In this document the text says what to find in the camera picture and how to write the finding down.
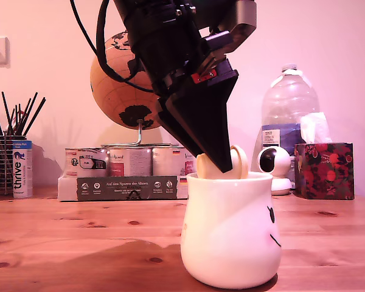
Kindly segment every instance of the wooden table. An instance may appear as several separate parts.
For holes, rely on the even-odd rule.
[[[186,201],[72,202],[55,189],[0,197],[0,292],[220,291],[184,269]],[[274,197],[283,257],[247,291],[365,291],[365,198]]]

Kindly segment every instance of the wall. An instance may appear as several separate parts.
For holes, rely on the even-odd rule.
[[[77,0],[93,40],[100,2]],[[258,28],[229,56],[240,73],[228,102],[231,143],[241,145],[248,157],[256,155],[263,95],[284,63],[297,63],[319,95],[333,140],[354,143],[356,193],[365,195],[365,0],[256,2]],[[123,29],[110,5],[106,37]],[[11,104],[26,103],[35,91],[47,98],[29,133],[40,147],[37,183],[56,182],[65,147],[135,139],[133,131],[110,121],[92,98],[93,54],[69,0],[0,0],[0,35],[9,38],[11,53],[10,66],[0,68],[0,92]],[[4,113],[0,118],[5,120]],[[145,133],[145,140],[172,138],[155,129]]]

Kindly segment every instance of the tin can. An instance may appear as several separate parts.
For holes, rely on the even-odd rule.
[[[12,141],[13,151],[13,197],[32,196],[32,143]]]
[[[151,147],[116,147],[109,150],[111,176],[151,176]]]
[[[153,175],[185,176],[192,172],[196,172],[196,157],[186,148],[153,148]]]
[[[64,177],[107,176],[108,150],[105,148],[66,148]]]

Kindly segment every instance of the floral tissue box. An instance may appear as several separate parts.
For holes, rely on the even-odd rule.
[[[296,192],[306,199],[353,200],[353,144],[296,144]]]

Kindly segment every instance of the white camera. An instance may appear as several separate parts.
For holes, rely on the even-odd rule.
[[[257,163],[261,172],[273,175],[272,195],[287,195],[290,192],[292,185],[286,175],[291,168],[291,157],[284,148],[264,148],[258,154]]]

